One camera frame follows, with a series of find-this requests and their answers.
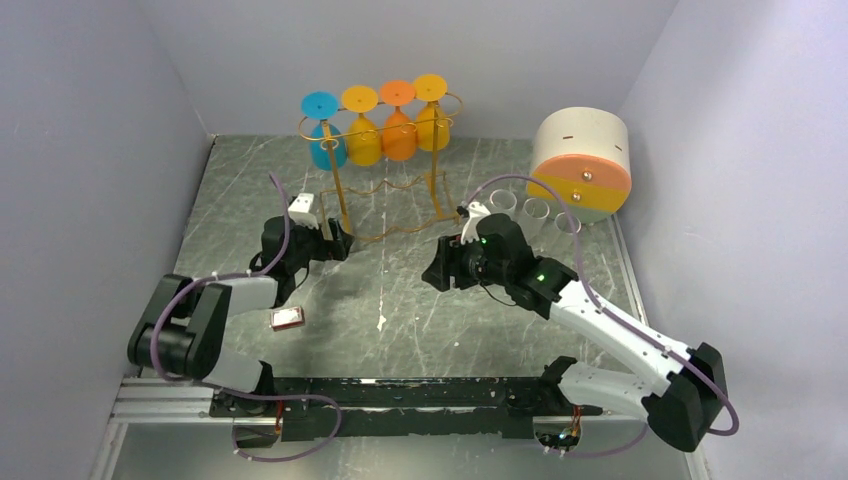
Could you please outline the gold wire glass rack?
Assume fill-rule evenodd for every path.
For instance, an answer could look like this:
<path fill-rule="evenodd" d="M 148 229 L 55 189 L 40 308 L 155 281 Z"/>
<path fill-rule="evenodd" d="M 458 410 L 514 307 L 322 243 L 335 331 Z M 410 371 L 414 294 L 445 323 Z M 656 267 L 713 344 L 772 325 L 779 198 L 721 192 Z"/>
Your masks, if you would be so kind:
<path fill-rule="evenodd" d="M 340 106 L 339 106 L 337 113 L 334 114 L 330 118 L 329 122 L 331 124 L 335 125 L 339 129 L 339 131 L 341 132 L 340 137 L 345 140 L 345 144 L 346 144 L 346 148 L 347 148 L 347 154 L 348 154 L 346 136 L 347 136 L 347 131 L 348 131 L 348 128 L 350 127 L 350 124 L 356 118 L 356 114 L 353 113 L 353 112 L 347 111 L 342 106 L 342 101 L 341 101 L 342 94 L 341 94 L 341 96 L 336 96 L 336 95 L 334 95 L 334 96 L 338 99 Z M 455 95 L 454 93 L 447 91 L 447 94 L 441 99 L 440 105 L 441 105 L 442 109 L 444 110 L 444 112 L 446 113 L 446 115 L 449 118 L 452 119 L 452 121 L 453 121 L 452 126 L 453 126 L 454 117 L 457 116 L 458 114 L 460 114 L 464 109 L 463 100 L 459 96 Z M 404 105 L 402 107 L 402 111 L 406 115 L 408 115 L 409 118 L 412 120 L 412 122 L 411 122 L 412 125 L 415 126 L 414 120 L 415 120 L 416 115 L 418 114 L 419 110 L 423 106 L 424 106 L 424 103 L 422 101 L 418 100 L 416 98 L 416 95 L 415 95 L 415 99 L 412 102 L 410 102 L 409 104 Z M 366 116 L 376 124 L 377 131 L 380 133 L 381 150 L 382 150 L 383 125 L 384 125 L 385 120 L 393 112 L 393 110 L 394 110 L 393 107 L 391 107 L 389 105 L 385 105 L 379 98 L 379 102 L 378 102 L 377 107 L 366 114 Z M 317 124 L 316 120 L 308 119 L 304 116 L 304 114 L 303 114 L 302 119 L 298 123 L 297 132 L 298 132 L 298 134 L 301 138 L 303 138 L 304 140 L 306 140 L 309 143 L 309 145 L 310 145 L 311 141 L 315 141 L 315 138 L 310 138 L 309 134 L 312 132 L 312 130 L 314 129 L 316 124 Z M 430 167 L 427 171 L 425 171 L 425 172 L 421 173 L 420 175 L 414 177 L 413 180 L 411 180 L 411 181 L 409 181 L 405 184 L 394 183 L 394 182 L 390 181 L 389 179 L 384 178 L 379 183 L 377 183 L 376 186 L 374 186 L 373 188 L 371 188 L 369 190 L 359 190 L 359 189 L 355 189 L 355 188 L 352 188 L 352 187 L 349 187 L 349 186 L 345 186 L 342 183 L 342 179 L 341 179 L 341 175 L 340 175 L 340 169 L 342 167 L 337 168 L 336 165 L 333 164 L 333 169 L 329 172 L 331 172 L 332 175 L 333 175 L 334 186 L 330 189 L 323 190 L 323 191 L 320 192 L 319 201 L 320 201 L 321 212 L 322 213 L 326 212 L 326 210 L 327 210 L 326 201 L 328 200 L 329 196 L 335 195 L 338 199 L 339 209 L 340 209 L 340 213 L 341 213 L 341 216 L 342 216 L 343 227 L 347 232 L 353 233 L 354 232 L 353 221 L 351 219 L 350 209 L 349 209 L 349 205 L 348 205 L 348 201 L 350 199 L 354 199 L 356 197 L 362 197 L 362 198 L 370 197 L 373 194 L 375 194 L 379 191 L 383 191 L 383 190 L 386 190 L 386 191 L 407 191 L 407 190 L 414 189 L 419 185 L 424 185 L 424 186 L 427 187 L 427 192 L 429 194 L 430 203 L 433 207 L 434 214 L 429 219 L 425 220 L 423 222 L 423 224 L 421 224 L 419 226 L 415 226 L 415 227 L 388 225 L 383 229 L 383 231 L 381 233 L 379 233 L 377 235 L 373 235 L 373 236 L 359 235 L 357 238 L 359 240 L 362 240 L 362 241 L 371 242 L 371 241 L 380 240 L 380 239 L 386 237 L 387 235 L 395 233 L 395 232 L 403 232 L 403 233 L 418 232 L 418 231 L 421 231 L 421 230 L 424 230 L 424 229 L 430 227 L 431 225 L 433 225 L 437 222 L 452 221 L 454 223 L 458 223 L 459 222 L 459 214 L 456 212 L 457 205 L 453 201 L 451 194 L 450 194 L 450 191 L 449 191 L 449 186 L 448 186 L 448 182 L 447 182 L 447 173 L 439 167 L 439 154 L 442 150 L 428 152 L 428 151 L 421 150 L 417 146 L 415 154 L 417 154 L 418 152 L 425 152 L 425 153 L 429 153 L 431 155 L 431 165 L 430 165 Z M 410 159 L 403 161 L 403 162 L 391 161 L 385 156 L 385 154 L 383 153 L 383 150 L 382 150 L 381 159 L 376 164 L 380 163 L 383 160 L 386 160 L 388 162 L 396 162 L 396 163 L 402 164 L 404 162 L 409 161 Z"/>

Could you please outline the clear wine glass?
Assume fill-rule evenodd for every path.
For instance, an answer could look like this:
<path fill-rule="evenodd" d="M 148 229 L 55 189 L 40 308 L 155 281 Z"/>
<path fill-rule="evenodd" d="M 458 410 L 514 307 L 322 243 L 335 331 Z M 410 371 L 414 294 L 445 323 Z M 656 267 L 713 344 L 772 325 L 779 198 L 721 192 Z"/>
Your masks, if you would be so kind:
<path fill-rule="evenodd" d="M 580 220 L 571 221 L 567 213 L 561 212 L 555 217 L 553 227 L 555 237 L 551 245 L 551 252 L 562 255 L 572 252 L 575 239 L 582 229 Z"/>
<path fill-rule="evenodd" d="M 540 233 L 549 214 L 550 206 L 544 199 L 531 197 L 524 202 L 518 214 L 517 223 L 527 242 Z"/>
<path fill-rule="evenodd" d="M 510 220 L 514 220 L 517 197 L 509 190 L 496 189 L 489 194 L 486 206 L 492 215 L 504 214 Z"/>

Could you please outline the blue wine glass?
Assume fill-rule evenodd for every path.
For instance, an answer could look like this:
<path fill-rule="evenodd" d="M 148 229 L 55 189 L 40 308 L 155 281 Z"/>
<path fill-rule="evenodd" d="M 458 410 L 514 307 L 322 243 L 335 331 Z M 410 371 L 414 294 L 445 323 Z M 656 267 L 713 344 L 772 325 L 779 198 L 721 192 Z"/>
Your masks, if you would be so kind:
<path fill-rule="evenodd" d="M 338 99 L 326 91 L 314 91 L 301 101 L 304 116 L 317 121 L 309 134 L 310 138 L 315 138 L 309 149 L 314 166 L 323 171 L 331 171 L 333 164 L 341 168 L 348 160 L 345 140 L 340 137 L 339 129 L 329 122 L 339 106 Z"/>

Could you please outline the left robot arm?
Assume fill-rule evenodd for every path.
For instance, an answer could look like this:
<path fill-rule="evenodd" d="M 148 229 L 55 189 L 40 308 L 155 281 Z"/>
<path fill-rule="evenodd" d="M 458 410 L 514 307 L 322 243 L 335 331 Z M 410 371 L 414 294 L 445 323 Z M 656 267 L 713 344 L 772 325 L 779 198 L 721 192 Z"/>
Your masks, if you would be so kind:
<path fill-rule="evenodd" d="M 318 228 L 282 216 L 268 219 L 247 270 L 203 279 L 162 277 L 129 338 L 129 362 L 237 391 L 237 403 L 249 414 L 268 413 L 277 400 L 272 367 L 224 349 L 227 321 L 283 306 L 300 270 L 314 261 L 345 260 L 353 243 L 335 218 Z"/>

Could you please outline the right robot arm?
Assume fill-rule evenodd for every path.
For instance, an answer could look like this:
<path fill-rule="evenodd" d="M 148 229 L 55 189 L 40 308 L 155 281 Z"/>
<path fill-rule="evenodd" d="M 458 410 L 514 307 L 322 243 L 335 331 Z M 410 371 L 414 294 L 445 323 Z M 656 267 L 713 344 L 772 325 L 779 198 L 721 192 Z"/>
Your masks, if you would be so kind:
<path fill-rule="evenodd" d="M 439 238 L 421 275 L 440 292 L 497 285 L 513 303 L 573 329 L 611 354 L 627 373 L 568 361 L 539 391 L 550 413 L 574 404 L 638 418 L 669 446 L 693 452 L 728 398 L 721 353 L 663 335 L 598 295 L 573 269 L 537 256 L 505 214 L 470 219 L 459 235 Z"/>

